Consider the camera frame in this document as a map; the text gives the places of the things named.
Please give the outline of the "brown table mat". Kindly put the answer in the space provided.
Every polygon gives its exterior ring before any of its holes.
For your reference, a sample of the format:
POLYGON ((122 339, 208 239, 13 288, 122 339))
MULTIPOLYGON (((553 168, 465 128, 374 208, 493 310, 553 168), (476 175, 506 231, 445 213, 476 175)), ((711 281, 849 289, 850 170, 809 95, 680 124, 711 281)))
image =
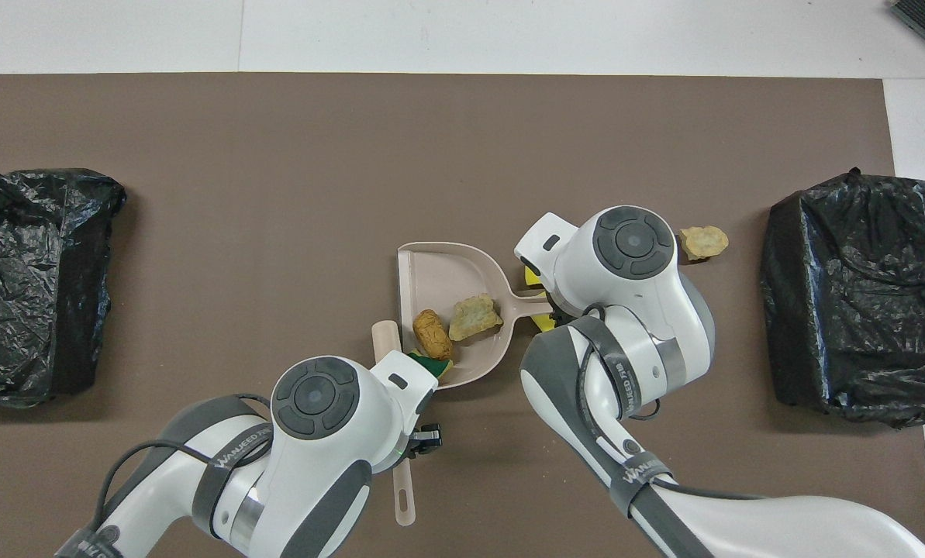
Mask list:
POLYGON ((703 490, 852 499, 925 543, 917 427, 778 402, 759 269, 769 209, 859 168, 894 174, 881 81, 586 75, 0 75, 0 173, 87 168, 112 223, 95 384, 0 407, 0 558, 52 558, 105 473, 183 408, 271 394, 303 358, 372 363, 395 251, 514 246, 544 213, 646 206, 728 250, 683 271, 713 369, 626 427, 703 490))

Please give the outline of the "black bag lined trash bin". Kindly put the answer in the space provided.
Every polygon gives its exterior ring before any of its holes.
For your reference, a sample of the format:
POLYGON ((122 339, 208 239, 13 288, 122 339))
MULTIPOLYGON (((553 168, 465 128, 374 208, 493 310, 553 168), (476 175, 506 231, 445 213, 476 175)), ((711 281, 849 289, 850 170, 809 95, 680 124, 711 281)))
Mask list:
POLYGON ((95 382, 112 222, 125 188, 88 169, 0 174, 0 406, 29 408, 95 382))
POLYGON ((769 211, 771 383, 782 404, 925 424, 925 181, 852 169, 769 211))

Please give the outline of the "beige plastic dustpan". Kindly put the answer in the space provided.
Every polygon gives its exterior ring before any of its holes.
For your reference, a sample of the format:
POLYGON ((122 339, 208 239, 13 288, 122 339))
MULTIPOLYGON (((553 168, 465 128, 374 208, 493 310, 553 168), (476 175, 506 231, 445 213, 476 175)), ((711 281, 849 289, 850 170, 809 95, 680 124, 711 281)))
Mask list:
POLYGON ((514 291, 501 266, 489 254, 462 243, 407 243, 397 250, 399 328, 406 352, 422 352, 412 324, 431 310, 449 326, 454 307, 478 295, 493 301, 500 325, 453 343, 452 367, 440 375, 440 390, 471 384, 489 374, 507 353, 516 322, 533 320, 547 331, 555 326, 552 308, 539 285, 514 291))

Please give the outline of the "rounded beige sponge scrap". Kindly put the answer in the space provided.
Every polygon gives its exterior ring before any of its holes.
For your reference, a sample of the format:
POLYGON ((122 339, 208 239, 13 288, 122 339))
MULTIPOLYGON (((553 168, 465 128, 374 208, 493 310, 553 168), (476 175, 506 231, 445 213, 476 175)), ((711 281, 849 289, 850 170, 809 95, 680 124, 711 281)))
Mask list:
POLYGON ((717 226, 685 227, 678 238, 689 264, 719 257, 730 246, 728 235, 717 226))

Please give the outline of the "orange brown sponge lump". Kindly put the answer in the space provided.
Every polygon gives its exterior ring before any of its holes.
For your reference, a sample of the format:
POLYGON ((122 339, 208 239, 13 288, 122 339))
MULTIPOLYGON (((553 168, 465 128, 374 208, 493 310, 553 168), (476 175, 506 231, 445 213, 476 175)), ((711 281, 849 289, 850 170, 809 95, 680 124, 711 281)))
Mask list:
POLYGON ((413 319, 412 330, 420 349, 435 360, 452 360, 453 343, 440 315, 432 308, 425 308, 413 319))

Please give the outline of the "pale tan sponge chunk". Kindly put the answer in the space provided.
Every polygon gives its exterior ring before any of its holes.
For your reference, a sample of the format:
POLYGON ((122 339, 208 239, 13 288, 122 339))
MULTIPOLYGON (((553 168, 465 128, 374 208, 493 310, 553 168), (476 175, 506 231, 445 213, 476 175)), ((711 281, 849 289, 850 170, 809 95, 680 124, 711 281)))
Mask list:
POLYGON ((501 325, 502 317, 497 312, 496 301, 488 293, 481 293, 456 301, 453 305, 448 338, 458 342, 501 325))

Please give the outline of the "green and yellow sponge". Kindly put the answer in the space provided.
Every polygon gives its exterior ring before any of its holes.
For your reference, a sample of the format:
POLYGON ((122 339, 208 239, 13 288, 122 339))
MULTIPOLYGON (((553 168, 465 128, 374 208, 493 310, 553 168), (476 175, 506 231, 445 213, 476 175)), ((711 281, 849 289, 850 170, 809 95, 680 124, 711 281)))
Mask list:
POLYGON ((415 360, 419 365, 422 365, 424 370, 430 372, 435 378, 441 378, 442 375, 451 370, 454 365, 453 360, 450 358, 447 358, 447 360, 440 360, 440 358, 427 356, 426 354, 417 352, 417 350, 409 352, 408 357, 415 360))

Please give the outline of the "beige hand brush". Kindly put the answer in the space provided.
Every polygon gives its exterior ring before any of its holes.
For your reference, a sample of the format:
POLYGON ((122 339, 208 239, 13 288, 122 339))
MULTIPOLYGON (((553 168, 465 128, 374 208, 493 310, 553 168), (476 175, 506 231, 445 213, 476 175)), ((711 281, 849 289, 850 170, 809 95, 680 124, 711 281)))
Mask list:
MULTIPOLYGON (((401 350, 401 331, 399 331, 397 322, 392 320, 375 322, 371 332, 376 363, 383 360, 388 353, 401 350)), ((399 526, 411 526, 416 522, 416 505, 409 459, 403 459, 392 469, 392 488, 394 488, 395 519, 399 526)))

